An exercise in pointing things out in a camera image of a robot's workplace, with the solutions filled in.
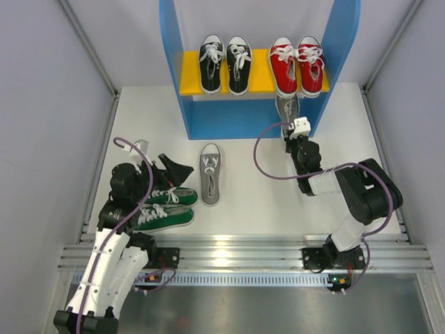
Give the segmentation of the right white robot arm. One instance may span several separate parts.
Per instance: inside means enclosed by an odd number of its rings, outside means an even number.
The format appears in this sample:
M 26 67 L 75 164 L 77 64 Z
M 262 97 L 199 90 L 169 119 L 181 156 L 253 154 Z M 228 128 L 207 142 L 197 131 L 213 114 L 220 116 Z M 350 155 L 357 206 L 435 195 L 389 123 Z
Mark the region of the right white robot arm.
M 362 236 L 372 222 L 387 217 L 403 204 L 398 187 L 375 159 L 323 170 L 317 143 L 303 135 L 286 138 L 284 142 L 300 176 L 297 179 L 300 191 L 307 196 L 338 193 L 349 211 L 321 247 L 302 250 L 304 268 L 313 273 L 326 270 L 333 276 L 347 270 L 365 269 L 366 260 L 360 247 Z

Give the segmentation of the red sneaker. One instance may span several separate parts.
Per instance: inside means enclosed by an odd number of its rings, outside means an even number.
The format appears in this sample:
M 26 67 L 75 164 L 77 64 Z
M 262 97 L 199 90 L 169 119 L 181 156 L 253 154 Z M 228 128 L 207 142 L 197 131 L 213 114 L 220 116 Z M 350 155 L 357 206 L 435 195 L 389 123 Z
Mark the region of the red sneaker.
M 296 95 L 296 52 L 292 42 L 287 37 L 276 39 L 269 51 L 269 63 L 275 82 L 277 95 L 291 99 Z
M 302 93 L 308 98 L 318 97 L 323 86 L 325 62 L 323 48 L 315 37 L 302 38 L 297 48 L 297 59 L 300 64 Z

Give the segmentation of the black sneaker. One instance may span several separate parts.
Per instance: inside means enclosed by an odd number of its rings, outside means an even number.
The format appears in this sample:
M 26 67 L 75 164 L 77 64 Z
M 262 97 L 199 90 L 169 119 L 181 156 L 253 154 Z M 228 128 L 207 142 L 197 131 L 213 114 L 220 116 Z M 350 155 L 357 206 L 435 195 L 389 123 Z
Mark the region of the black sneaker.
M 226 60 L 229 70 L 229 92 L 242 96 L 249 91 L 252 50 L 241 36 L 234 36 L 227 43 Z
M 220 71 L 225 59 L 225 46 L 217 35 L 208 35 L 198 52 L 201 88 L 205 94 L 219 93 L 222 87 Z

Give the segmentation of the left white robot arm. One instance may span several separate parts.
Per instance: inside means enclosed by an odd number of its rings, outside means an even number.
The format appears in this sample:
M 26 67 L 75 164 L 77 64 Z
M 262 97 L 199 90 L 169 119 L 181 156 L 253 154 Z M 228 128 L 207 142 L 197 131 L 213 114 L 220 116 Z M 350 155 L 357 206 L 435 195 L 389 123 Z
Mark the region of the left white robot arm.
M 95 243 L 83 277 L 66 308 L 56 312 L 59 333 L 116 333 L 122 306 L 138 274 L 152 275 L 157 268 L 153 236 L 136 232 L 153 190 L 182 185 L 193 167 L 177 164 L 160 154 L 162 169 L 143 157 L 137 164 L 123 163 L 111 172 L 111 191 L 99 213 Z

